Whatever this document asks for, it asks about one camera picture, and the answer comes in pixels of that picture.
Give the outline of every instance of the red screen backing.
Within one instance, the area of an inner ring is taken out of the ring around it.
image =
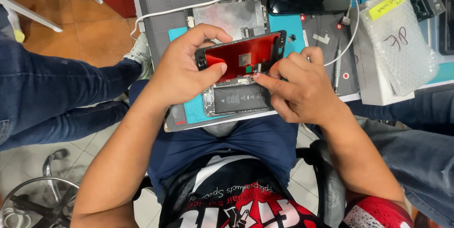
[[[218,82],[223,82],[230,79],[235,79],[239,75],[252,74],[254,65],[261,62],[270,61],[271,51],[276,38],[281,34],[271,34],[255,39],[249,39],[230,45],[219,46],[205,50],[205,57],[207,59],[207,66],[225,62],[227,64],[227,71],[219,79]],[[240,56],[250,53],[251,61],[247,64],[240,66]]]

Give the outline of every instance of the hand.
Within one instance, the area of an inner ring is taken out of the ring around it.
[[[306,47],[301,54],[292,52],[273,65],[270,76],[256,74],[253,78],[270,90],[273,108],[289,123],[324,127],[350,112],[333,91],[319,47]]]
[[[217,63],[199,71],[195,63],[195,51],[200,47],[213,45],[207,39],[218,39],[223,43],[232,41],[223,29],[212,25],[199,24],[170,42],[148,87],[155,104],[168,107],[185,103],[216,83],[227,70],[227,64]]]

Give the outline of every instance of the screwdriver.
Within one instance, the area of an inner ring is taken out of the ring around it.
[[[337,46],[336,58],[339,57],[340,54],[342,53],[340,43],[341,43],[341,39],[339,39],[339,45]],[[340,61],[341,60],[342,60],[342,58],[338,58],[335,63],[335,67],[334,67],[334,92],[335,93],[337,93],[337,90],[339,88],[339,78],[341,77],[341,73],[340,73],[340,68],[341,68]]]

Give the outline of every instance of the black t-shirt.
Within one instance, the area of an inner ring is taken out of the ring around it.
[[[399,205],[377,197],[351,202],[340,227],[410,228]],[[259,159],[238,153],[208,154],[171,182],[159,228],[322,228],[313,213]]]

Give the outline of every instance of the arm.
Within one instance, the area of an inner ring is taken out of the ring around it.
[[[350,196],[371,195],[405,205],[399,183],[347,105],[333,92],[320,48],[291,53],[270,69],[270,76],[257,74],[254,79],[273,92],[271,104],[287,122],[321,127],[337,173],[353,192]]]
[[[77,193],[71,228],[137,227],[131,199],[144,178],[153,142],[172,104],[185,103],[227,69],[218,63],[198,71],[194,53],[205,37],[230,42],[214,26],[199,25],[170,43],[153,78],[87,169]]]

